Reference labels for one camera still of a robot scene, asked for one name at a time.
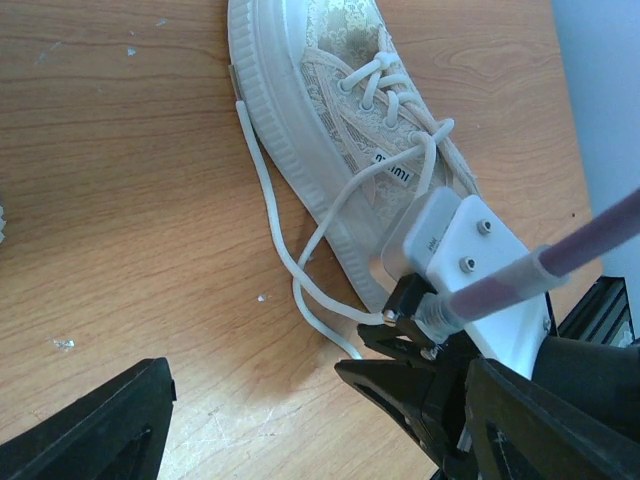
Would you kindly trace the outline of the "black aluminium frame rail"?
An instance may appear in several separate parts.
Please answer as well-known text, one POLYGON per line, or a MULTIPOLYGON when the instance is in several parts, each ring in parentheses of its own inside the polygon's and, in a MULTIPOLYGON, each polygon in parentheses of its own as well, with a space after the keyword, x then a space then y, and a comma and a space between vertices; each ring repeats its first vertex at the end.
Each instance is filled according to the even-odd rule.
POLYGON ((598 345, 637 344, 625 280, 601 276, 557 329, 560 337, 598 345))

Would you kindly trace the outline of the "white lace sneaker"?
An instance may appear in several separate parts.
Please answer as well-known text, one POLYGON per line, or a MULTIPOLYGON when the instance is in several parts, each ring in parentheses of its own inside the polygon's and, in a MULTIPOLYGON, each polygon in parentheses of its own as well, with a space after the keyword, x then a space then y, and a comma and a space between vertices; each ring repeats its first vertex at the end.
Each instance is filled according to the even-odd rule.
POLYGON ((440 186, 478 193, 454 123, 430 112, 373 1, 235 0, 227 30, 236 110, 294 301, 357 358, 306 299, 381 323, 369 261, 394 217, 440 186))
POLYGON ((6 221, 4 219, 4 208, 0 206, 0 243, 2 243, 5 238, 5 234, 4 234, 5 225, 6 225, 6 221))

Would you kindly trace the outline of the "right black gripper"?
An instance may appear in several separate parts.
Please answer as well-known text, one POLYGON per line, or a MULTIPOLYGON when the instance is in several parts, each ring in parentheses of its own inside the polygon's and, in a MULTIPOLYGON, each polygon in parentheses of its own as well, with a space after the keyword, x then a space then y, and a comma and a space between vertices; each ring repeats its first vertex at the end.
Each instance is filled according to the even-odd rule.
MULTIPOLYGON (((466 386, 471 362, 485 358, 469 336, 453 336, 439 355, 412 323, 359 324, 357 333, 366 347, 395 360, 343 360, 335 365, 339 377, 386 412, 442 477, 482 478, 467 426, 466 386), (436 359, 437 365, 407 364, 436 359)), ((638 348, 550 336, 528 380, 639 444, 638 348)))

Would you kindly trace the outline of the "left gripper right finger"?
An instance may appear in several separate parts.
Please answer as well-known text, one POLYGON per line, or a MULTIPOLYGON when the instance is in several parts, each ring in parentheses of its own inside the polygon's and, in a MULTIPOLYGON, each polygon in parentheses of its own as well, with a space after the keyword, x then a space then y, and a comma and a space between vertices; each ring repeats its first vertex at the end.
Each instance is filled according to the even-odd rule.
POLYGON ((483 479, 637 479, 639 444, 495 360, 471 362, 467 426, 483 479))

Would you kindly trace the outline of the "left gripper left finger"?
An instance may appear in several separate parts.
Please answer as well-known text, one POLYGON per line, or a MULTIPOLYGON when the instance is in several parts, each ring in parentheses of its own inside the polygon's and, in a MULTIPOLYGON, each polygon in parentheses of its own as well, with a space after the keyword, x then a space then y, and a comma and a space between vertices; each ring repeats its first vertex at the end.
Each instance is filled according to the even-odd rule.
POLYGON ((1 445, 3 479, 155 479, 175 382, 165 358, 144 359, 1 445))

